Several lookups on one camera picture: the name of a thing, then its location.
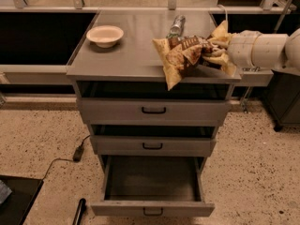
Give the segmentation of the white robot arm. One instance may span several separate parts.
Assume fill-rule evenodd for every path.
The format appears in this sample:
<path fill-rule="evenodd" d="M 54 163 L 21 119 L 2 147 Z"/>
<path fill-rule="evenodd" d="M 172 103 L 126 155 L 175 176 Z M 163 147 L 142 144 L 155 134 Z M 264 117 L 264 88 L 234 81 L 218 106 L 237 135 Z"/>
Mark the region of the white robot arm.
<path fill-rule="evenodd" d="M 210 39 L 217 46 L 202 57 L 222 66 L 235 64 L 240 68 L 299 68 L 299 30 L 287 34 L 263 34 L 245 30 L 231 34 L 229 41 Z"/>

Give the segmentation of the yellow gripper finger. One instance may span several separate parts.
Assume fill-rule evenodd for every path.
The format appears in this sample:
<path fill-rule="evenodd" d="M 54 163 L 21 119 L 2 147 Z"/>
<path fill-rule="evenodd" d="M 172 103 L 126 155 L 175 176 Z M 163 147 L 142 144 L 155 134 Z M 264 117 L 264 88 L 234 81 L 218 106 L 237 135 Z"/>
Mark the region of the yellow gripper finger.
<path fill-rule="evenodd" d="M 218 45 L 222 48 L 228 48 L 231 40 L 232 40 L 231 37 L 211 37 L 211 38 L 209 38 L 209 41 L 212 44 Z"/>
<path fill-rule="evenodd" d="M 226 65 L 229 62 L 229 56 L 224 49 L 211 53 L 204 53 L 202 58 L 210 63 L 219 65 Z"/>

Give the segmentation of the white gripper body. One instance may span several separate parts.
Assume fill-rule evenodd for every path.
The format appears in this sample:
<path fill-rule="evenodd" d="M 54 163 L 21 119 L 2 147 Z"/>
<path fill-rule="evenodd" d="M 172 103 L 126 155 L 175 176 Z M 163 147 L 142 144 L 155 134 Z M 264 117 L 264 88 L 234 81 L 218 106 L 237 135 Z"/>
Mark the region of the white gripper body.
<path fill-rule="evenodd" d="M 250 30 L 234 34 L 227 50 L 230 60 L 240 68 L 253 68 L 252 49 L 261 34 L 259 31 Z"/>

